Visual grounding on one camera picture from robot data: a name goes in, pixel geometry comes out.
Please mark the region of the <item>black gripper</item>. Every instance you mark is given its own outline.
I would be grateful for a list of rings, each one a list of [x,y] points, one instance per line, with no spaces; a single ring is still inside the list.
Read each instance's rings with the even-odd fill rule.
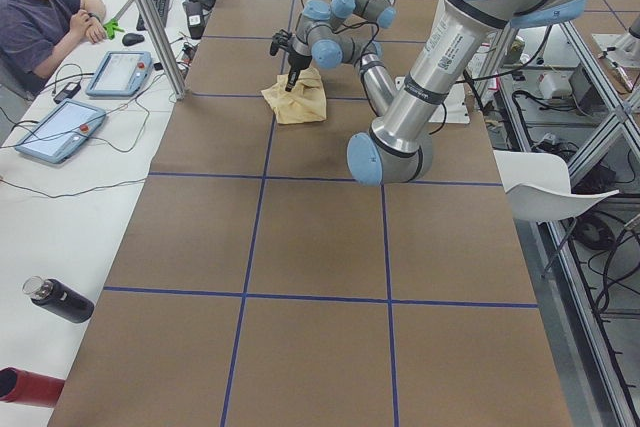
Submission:
[[[300,73],[303,70],[306,70],[310,66],[310,57],[306,55],[301,55],[297,52],[291,52],[289,54],[289,66],[290,71],[287,76],[285,91],[291,92],[295,87]]]

